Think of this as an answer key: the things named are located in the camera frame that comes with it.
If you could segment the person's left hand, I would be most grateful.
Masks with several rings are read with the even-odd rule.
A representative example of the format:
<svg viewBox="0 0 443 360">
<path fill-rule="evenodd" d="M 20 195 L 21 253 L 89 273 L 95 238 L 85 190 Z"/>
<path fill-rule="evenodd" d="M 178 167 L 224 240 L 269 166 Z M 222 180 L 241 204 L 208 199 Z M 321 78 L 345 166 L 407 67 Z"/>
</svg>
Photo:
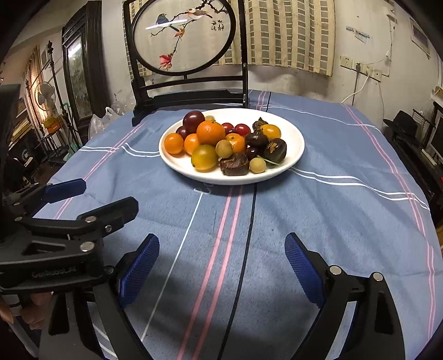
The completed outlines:
<svg viewBox="0 0 443 360">
<path fill-rule="evenodd" d="M 52 296 L 51 292 L 30 294 L 31 304 L 22 307 L 20 316 L 31 330 L 42 329 Z M 14 323 L 14 315 L 4 299 L 1 299 L 1 319 L 8 324 Z"/>
</svg>

